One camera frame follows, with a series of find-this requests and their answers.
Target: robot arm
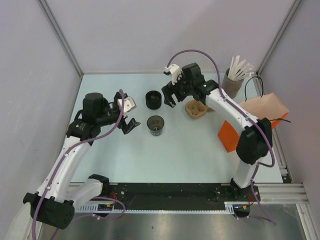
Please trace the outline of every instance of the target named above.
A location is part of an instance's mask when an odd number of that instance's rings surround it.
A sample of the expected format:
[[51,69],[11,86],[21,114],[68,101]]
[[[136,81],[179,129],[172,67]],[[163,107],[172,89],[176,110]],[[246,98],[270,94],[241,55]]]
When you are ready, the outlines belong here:
[[[124,134],[128,134],[132,129],[139,126],[140,123],[136,122],[134,118],[128,124],[126,123],[128,112],[135,109],[136,104],[132,97],[127,94],[125,94],[124,102],[123,116],[117,127],[122,129]],[[71,146],[81,141],[97,137],[101,132],[101,127],[114,124],[119,118],[122,101],[121,95],[118,92],[111,104],[102,94],[89,93],[83,99],[82,104],[83,109],[76,114],[74,121],[69,125],[62,150],[50,173],[35,194],[27,193],[23,199],[24,204],[31,204],[31,216],[33,217],[39,199],[47,189],[37,216],[37,221],[59,229],[65,229],[70,224],[75,209],[78,209],[101,193],[107,196],[110,192],[109,179],[97,174],[91,175],[85,183],[71,192],[67,192],[70,181],[81,159],[94,142],[90,141],[80,144],[69,154],[65,154],[65,152]],[[55,173],[50,187],[47,187],[48,181],[54,174],[63,155],[65,159]]]
[[[178,102],[182,102],[187,96],[193,96],[195,100],[201,101],[203,104],[219,112],[224,119],[234,127],[240,136],[236,147],[236,152],[240,158],[240,162],[231,183],[234,183],[240,189],[248,187],[257,163],[262,160],[262,157],[267,155],[269,150],[263,137],[247,118],[241,115],[225,101],[221,96],[219,86],[215,81],[205,81],[205,78],[196,63],[182,67],[179,74],[176,72],[176,69],[178,68],[175,65],[171,65],[168,68],[170,69],[171,67],[174,68],[174,77],[181,77],[176,81],[171,80],[161,89],[164,94],[164,103],[173,108],[176,103],[172,98],[172,95],[176,96]],[[272,146],[270,121],[266,118],[260,120],[256,116],[246,112],[237,103],[235,103],[223,89],[222,92],[228,100],[237,105],[248,115],[249,118],[257,123],[257,125],[264,131]]]

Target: brown paper bag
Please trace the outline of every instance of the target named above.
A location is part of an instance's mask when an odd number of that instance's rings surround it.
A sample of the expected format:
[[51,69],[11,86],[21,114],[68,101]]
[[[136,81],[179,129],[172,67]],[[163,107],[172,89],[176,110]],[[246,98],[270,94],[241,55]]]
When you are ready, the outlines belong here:
[[[267,118],[274,120],[271,122],[272,129],[280,122],[280,120],[275,119],[284,119],[289,113],[286,105],[284,105],[274,93],[263,95],[262,97],[257,96],[250,98],[247,101],[241,102],[239,105],[259,119]],[[236,150],[239,135],[227,121],[224,121],[218,136],[228,153]]]
[[197,101],[195,99],[189,101],[185,105],[184,109],[192,119],[199,119],[203,117],[207,112],[213,111],[212,108],[208,107],[207,105],[204,105],[201,101]]

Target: black cup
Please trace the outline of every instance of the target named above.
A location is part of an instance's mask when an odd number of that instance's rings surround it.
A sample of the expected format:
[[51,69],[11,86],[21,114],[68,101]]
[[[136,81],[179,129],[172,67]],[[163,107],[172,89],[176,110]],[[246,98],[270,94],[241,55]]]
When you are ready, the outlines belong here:
[[160,116],[151,116],[146,121],[146,125],[150,129],[150,132],[153,136],[159,136],[162,134],[162,130],[165,125],[165,120]]
[[161,107],[161,93],[149,91],[145,95],[145,104],[149,109],[156,110]]

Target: black bracket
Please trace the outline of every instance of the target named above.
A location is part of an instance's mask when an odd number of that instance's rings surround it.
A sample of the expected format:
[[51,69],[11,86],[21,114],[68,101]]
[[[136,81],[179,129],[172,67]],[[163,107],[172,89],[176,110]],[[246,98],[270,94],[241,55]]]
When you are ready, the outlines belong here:
[[[23,198],[23,204],[31,204],[30,215],[33,218],[37,205],[40,200],[37,193],[27,193]],[[73,201],[56,202],[54,199],[43,199],[41,204],[37,221],[56,227],[58,229],[65,229],[72,221],[75,215],[75,208],[72,206]]]
[[166,86],[161,88],[164,95],[164,104],[172,108],[176,105],[172,98],[173,94],[178,102],[182,102],[187,96],[193,96],[195,100],[206,104],[206,96],[212,90],[218,88],[218,84],[213,80],[205,81],[205,77],[196,63],[188,64],[181,70],[182,75],[178,82],[172,85],[170,81]]
[[101,197],[108,197],[109,196],[109,194],[111,192],[109,178],[107,178],[105,176],[98,175],[98,174],[92,174],[91,176],[88,177],[88,179],[96,179],[102,183],[102,191],[99,196],[101,196]]
[[[267,118],[257,120],[257,125],[262,129],[272,147],[272,128]],[[245,127],[236,146],[236,153],[241,161],[246,164],[255,164],[256,161],[267,155],[269,148],[259,130],[253,125]]]
[[249,216],[251,207],[249,205],[233,205],[233,211],[239,218],[245,218]]
[[251,191],[251,187],[240,188],[231,179],[230,184],[217,184],[213,188],[209,189],[209,199],[216,202],[248,202],[249,195],[254,197],[255,194],[260,199],[259,189],[257,186],[253,186],[254,193]]
[[123,134],[130,133],[135,127],[138,127],[141,123],[132,118],[129,123],[126,123],[126,118],[122,117],[118,128],[122,130]]

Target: tabletop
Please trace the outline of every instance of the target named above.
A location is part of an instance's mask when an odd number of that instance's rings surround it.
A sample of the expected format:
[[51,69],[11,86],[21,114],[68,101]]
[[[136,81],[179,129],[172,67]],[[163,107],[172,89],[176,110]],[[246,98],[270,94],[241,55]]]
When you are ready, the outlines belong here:
[[[216,73],[205,73],[206,80],[217,81]],[[185,105],[192,98],[177,102],[174,108],[163,103],[157,110],[146,106],[148,91],[161,88],[170,77],[155,74],[85,74],[74,105],[71,120],[88,93],[101,93],[110,102],[115,93],[123,89],[133,97],[137,108],[128,113],[128,120],[135,118],[141,125],[124,135],[118,128],[93,143],[77,168],[72,182],[85,182],[92,174],[99,174],[112,183],[229,183],[234,177],[239,157],[235,151],[228,153],[222,145],[218,132],[224,122],[216,112],[208,112],[200,119],[191,119]],[[245,79],[234,99],[237,103],[245,100]],[[256,97],[253,81],[247,86],[248,98]],[[151,135],[147,119],[159,115],[164,119],[160,136]],[[101,134],[112,126],[101,128]],[[270,154],[263,162],[271,163]],[[276,161],[273,168],[260,167],[255,177],[257,183],[282,183]]]

